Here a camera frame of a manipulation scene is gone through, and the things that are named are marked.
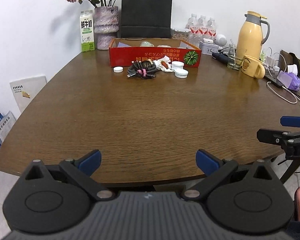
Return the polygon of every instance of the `yellow thermos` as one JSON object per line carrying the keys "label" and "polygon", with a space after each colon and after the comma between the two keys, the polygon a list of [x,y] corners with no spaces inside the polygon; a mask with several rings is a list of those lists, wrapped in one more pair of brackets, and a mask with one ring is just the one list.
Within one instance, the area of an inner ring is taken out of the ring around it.
{"label": "yellow thermos", "polygon": [[[266,17],[252,11],[248,11],[244,15],[247,19],[244,22],[237,43],[236,57],[243,59],[244,55],[248,55],[259,59],[262,44],[266,42],[270,34],[270,24],[261,18]],[[261,23],[268,25],[268,32],[265,38],[263,38]]]}

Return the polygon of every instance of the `yellow lid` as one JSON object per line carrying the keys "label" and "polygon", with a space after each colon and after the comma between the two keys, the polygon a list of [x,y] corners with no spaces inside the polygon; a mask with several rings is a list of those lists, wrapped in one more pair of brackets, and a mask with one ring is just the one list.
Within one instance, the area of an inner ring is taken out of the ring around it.
{"label": "yellow lid", "polygon": [[257,17],[260,17],[260,18],[263,18],[263,19],[267,19],[267,17],[262,16],[262,15],[260,15],[260,14],[257,13],[257,12],[248,11],[248,14],[251,14],[251,15],[254,15],[254,16],[257,16]]}

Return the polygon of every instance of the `yellow mug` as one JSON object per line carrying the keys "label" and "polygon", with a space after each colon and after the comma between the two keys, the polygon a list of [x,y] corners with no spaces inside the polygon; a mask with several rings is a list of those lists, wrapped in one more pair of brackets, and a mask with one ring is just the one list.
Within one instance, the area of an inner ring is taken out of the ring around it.
{"label": "yellow mug", "polygon": [[266,70],[263,66],[263,62],[255,57],[244,56],[241,64],[241,71],[248,76],[261,79],[265,76]]}

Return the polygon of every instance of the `blue gripper pad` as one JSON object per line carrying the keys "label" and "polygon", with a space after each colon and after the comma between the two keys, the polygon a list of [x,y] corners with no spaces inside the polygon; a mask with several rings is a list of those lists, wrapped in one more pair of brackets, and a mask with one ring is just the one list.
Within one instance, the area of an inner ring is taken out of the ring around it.
{"label": "blue gripper pad", "polygon": [[79,163],[78,169],[90,177],[100,167],[101,159],[101,152],[96,151]]}
{"label": "blue gripper pad", "polygon": [[211,175],[218,170],[222,161],[213,157],[210,153],[204,150],[198,150],[195,154],[195,162],[200,170],[204,172],[206,176]]}
{"label": "blue gripper pad", "polygon": [[280,118],[280,124],[288,127],[300,127],[300,116],[283,116]]}

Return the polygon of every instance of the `flower vase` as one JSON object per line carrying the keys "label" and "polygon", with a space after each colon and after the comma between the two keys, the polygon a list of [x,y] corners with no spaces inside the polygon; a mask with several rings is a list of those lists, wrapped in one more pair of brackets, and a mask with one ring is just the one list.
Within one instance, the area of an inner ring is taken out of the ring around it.
{"label": "flower vase", "polygon": [[117,6],[101,6],[94,9],[94,33],[98,35],[97,49],[108,50],[109,45],[119,30]]}

